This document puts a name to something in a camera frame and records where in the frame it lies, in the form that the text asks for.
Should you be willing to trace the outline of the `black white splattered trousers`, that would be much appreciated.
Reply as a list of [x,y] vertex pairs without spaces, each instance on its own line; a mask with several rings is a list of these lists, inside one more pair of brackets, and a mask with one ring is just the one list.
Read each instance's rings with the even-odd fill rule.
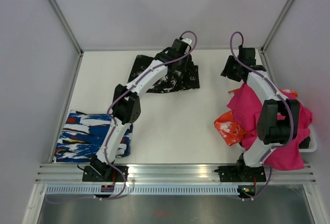
[[[131,82],[138,77],[153,61],[152,57],[146,55],[137,55],[133,63],[127,82]],[[199,67],[192,61],[192,57],[182,59],[185,63],[185,71],[174,70],[165,77],[158,80],[148,93],[164,94],[171,92],[180,92],[190,89],[199,89]]]

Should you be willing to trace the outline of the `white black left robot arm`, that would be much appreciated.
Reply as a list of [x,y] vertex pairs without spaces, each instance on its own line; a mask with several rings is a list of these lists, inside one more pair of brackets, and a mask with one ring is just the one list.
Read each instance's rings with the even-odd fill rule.
[[93,181],[107,181],[114,170],[121,172],[113,165],[116,152],[125,132],[141,114],[142,96],[158,80],[181,66],[182,60],[186,59],[193,49],[191,39],[179,37],[171,47],[156,54],[150,65],[134,80],[126,85],[116,86],[113,102],[107,111],[111,118],[109,131],[100,149],[91,158],[90,166],[85,167],[85,175],[91,176]]

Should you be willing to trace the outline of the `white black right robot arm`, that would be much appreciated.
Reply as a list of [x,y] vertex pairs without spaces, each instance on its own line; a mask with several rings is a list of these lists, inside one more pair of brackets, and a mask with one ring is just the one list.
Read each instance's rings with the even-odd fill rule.
[[297,136],[300,103],[289,99],[269,79],[266,69],[256,64],[255,50],[239,45],[239,54],[230,55],[221,76],[243,81],[262,104],[256,122],[257,139],[234,166],[219,168],[222,182],[265,182],[264,162],[277,149]]

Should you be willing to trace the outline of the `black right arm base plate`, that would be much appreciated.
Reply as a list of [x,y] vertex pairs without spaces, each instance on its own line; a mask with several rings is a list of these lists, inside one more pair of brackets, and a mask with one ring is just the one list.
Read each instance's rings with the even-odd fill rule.
[[219,166],[215,169],[221,182],[266,182],[263,167],[239,167],[236,165]]

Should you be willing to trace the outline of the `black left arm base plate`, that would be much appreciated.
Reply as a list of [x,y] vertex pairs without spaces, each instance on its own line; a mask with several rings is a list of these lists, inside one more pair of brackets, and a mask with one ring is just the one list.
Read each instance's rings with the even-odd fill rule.
[[124,182],[128,177],[128,166],[118,166],[115,169],[113,166],[105,165],[104,174],[100,175],[90,165],[77,168],[83,171],[82,182]]

